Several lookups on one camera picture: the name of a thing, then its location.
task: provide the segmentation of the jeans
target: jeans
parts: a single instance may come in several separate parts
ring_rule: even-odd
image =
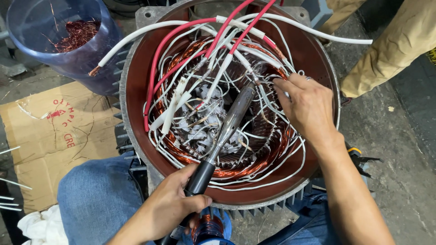
[[[132,151],[90,160],[62,178],[58,202],[70,245],[107,243],[141,206],[139,191],[128,173],[131,160],[124,159],[131,155]],[[331,224],[326,193],[314,189],[302,200],[296,198],[294,205],[286,205],[300,217],[259,245],[340,244]]]

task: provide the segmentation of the concrete floor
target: concrete floor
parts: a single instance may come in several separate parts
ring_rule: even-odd
[[[126,33],[134,28],[132,20],[119,22],[125,27],[130,26],[125,28]],[[365,38],[355,16],[335,34],[340,37]],[[327,47],[339,79],[347,74],[366,48],[363,45],[341,43],[332,43]],[[22,81],[3,81],[0,86],[0,98],[12,91],[0,101],[0,104],[71,81],[65,77],[57,77],[57,74],[46,66],[40,66],[36,72],[35,77]],[[389,106],[394,108],[393,112],[388,110]],[[369,180],[368,185],[376,193],[375,200],[396,243],[434,244],[436,177],[427,163],[427,156],[417,147],[415,133],[391,85],[385,83],[342,108],[340,131],[349,143],[362,150],[364,156],[385,160],[384,163],[370,164],[368,171],[375,178]],[[7,149],[3,127],[0,127],[0,142],[4,143],[0,150]],[[10,154],[0,159],[0,167],[9,171],[13,169]],[[289,210],[280,208],[275,212],[259,214],[256,217],[249,214],[247,218],[237,215],[237,219],[232,222],[232,241],[235,244],[257,244],[297,218]],[[4,234],[1,231],[0,224],[0,237]],[[10,243],[3,242],[0,238],[0,244]]]

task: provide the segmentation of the human hand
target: human hand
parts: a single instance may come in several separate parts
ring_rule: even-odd
[[[185,197],[183,192],[197,166],[190,164],[166,177],[109,244],[140,244],[160,239],[190,213],[200,213],[208,207],[212,198],[206,195]]]
[[[274,89],[290,124],[317,148],[331,144],[339,134],[333,123],[333,92],[306,78],[297,73],[286,81],[276,78]],[[288,92],[291,99],[283,92]]]

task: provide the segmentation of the left hand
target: left hand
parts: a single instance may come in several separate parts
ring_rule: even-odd
[[[212,203],[206,195],[186,197],[183,188],[198,164],[190,164],[165,178],[108,244],[140,244],[172,232],[188,214]]]

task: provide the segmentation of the right hand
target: right hand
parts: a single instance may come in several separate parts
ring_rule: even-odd
[[[339,134],[333,123],[333,92],[313,79],[292,73],[274,79],[277,97],[290,124],[314,146],[328,145]],[[289,99],[283,92],[288,92]]]

